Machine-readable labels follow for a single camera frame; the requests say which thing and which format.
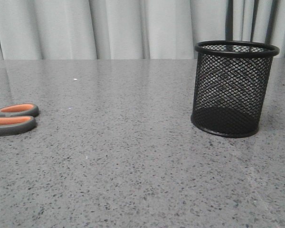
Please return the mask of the grey and orange scissors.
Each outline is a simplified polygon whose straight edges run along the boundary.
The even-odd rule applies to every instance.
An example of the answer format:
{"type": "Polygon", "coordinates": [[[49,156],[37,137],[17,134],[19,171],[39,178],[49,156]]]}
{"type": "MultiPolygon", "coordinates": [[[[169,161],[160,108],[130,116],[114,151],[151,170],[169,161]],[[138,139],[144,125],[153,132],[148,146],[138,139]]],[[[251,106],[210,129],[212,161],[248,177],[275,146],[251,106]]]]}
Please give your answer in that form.
{"type": "Polygon", "coordinates": [[[35,117],[39,108],[35,104],[16,104],[0,109],[0,136],[28,132],[37,126],[35,117]]]}

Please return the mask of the black mesh pen bucket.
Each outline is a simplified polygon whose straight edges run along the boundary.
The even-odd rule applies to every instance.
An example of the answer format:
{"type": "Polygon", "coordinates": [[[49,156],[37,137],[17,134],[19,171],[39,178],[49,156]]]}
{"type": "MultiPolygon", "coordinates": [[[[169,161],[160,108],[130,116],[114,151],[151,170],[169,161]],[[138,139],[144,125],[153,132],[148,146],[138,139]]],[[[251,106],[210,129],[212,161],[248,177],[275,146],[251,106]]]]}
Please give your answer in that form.
{"type": "Polygon", "coordinates": [[[279,48],[248,41],[204,41],[198,53],[191,121],[222,137],[258,132],[273,58],[279,48]]]}

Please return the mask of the black vertical pole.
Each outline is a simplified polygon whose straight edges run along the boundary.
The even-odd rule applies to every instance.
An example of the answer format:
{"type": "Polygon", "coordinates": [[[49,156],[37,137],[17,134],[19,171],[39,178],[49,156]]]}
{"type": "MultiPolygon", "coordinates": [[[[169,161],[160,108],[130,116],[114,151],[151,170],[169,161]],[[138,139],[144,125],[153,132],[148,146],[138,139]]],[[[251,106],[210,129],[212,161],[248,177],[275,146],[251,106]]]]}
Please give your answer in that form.
{"type": "Polygon", "coordinates": [[[233,40],[233,0],[227,1],[225,36],[227,41],[233,40]]]}

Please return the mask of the black slanted pole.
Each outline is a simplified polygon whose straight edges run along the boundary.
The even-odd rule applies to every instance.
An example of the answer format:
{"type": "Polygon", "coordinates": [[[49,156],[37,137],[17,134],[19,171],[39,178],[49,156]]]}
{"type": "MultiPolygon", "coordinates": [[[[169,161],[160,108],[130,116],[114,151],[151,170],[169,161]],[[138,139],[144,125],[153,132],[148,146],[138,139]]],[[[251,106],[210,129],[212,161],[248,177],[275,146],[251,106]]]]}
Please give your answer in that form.
{"type": "Polygon", "coordinates": [[[272,36],[273,36],[274,23],[275,23],[276,14],[277,14],[277,9],[278,9],[278,3],[276,2],[276,0],[272,0],[268,26],[267,26],[267,30],[266,30],[266,38],[265,38],[266,44],[271,44],[271,40],[272,40],[272,36]]]}

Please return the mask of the light grey curtain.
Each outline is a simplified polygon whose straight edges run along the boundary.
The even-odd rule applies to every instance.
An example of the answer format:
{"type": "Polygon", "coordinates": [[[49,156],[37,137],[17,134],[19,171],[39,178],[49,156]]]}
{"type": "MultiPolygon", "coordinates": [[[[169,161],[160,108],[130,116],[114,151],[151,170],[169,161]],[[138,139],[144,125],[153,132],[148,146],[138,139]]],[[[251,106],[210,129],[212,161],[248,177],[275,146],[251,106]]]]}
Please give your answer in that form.
{"type": "MultiPolygon", "coordinates": [[[[285,57],[285,0],[271,44],[285,57]]],[[[272,0],[233,1],[233,40],[265,43],[272,0]]],[[[0,59],[191,59],[226,40],[227,0],[0,0],[0,59]]]]}

